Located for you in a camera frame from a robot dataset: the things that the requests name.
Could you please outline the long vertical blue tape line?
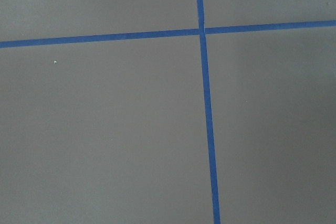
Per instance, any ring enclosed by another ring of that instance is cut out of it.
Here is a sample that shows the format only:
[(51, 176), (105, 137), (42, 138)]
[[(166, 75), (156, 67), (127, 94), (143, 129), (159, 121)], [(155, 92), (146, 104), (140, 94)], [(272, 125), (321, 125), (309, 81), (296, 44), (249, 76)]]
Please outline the long vertical blue tape line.
[(204, 105), (205, 105), (205, 118), (206, 118), (206, 130), (207, 130), (209, 172), (210, 172), (211, 191), (212, 191), (213, 222), (220, 223), (221, 215), (220, 215), (220, 207), (219, 207), (215, 141), (214, 141), (211, 90), (210, 90), (210, 82), (209, 82), (209, 67), (208, 67), (207, 40), (206, 40), (206, 33), (205, 33), (205, 14), (204, 14), (204, 1), (203, 0), (197, 0), (197, 15), (198, 15), (198, 33), (199, 33), (199, 43), (200, 43), (200, 51), (201, 51), (202, 78), (203, 78), (203, 90), (204, 90)]

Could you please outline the long horizontal blue tape line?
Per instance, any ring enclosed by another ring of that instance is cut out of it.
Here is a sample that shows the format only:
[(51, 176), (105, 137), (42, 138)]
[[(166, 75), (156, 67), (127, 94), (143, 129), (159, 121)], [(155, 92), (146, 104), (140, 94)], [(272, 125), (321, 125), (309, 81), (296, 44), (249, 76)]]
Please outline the long horizontal blue tape line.
[[(334, 27), (334, 26), (335, 26), (335, 20), (259, 24), (259, 25), (239, 25), (239, 26), (224, 26), (224, 27), (208, 27), (204, 29), (204, 34), (211, 35), (211, 34), (226, 34), (226, 33), (242, 33), (250, 31), (304, 29), (304, 28)], [(194, 28), (194, 29), (178, 29), (178, 30), (143, 31), (136, 33), (121, 33), (121, 34), (25, 39), (25, 40), (2, 41), (1, 48), (78, 44), (89, 42), (148, 39), (148, 38), (183, 37), (183, 36), (196, 36), (200, 34), (201, 30)]]

